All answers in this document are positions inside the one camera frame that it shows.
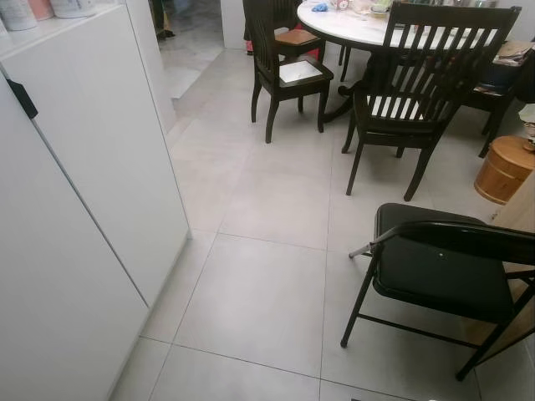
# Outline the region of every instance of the white cabinet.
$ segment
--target white cabinet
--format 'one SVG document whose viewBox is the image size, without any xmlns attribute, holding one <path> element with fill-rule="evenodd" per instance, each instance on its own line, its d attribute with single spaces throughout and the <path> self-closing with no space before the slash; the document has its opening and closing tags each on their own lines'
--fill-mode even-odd
<svg viewBox="0 0 535 401">
<path fill-rule="evenodd" d="M 188 226 L 125 6 L 0 57 L 135 285 L 152 305 Z"/>
<path fill-rule="evenodd" d="M 0 399 L 105 400 L 147 308 L 0 77 Z"/>
</svg>

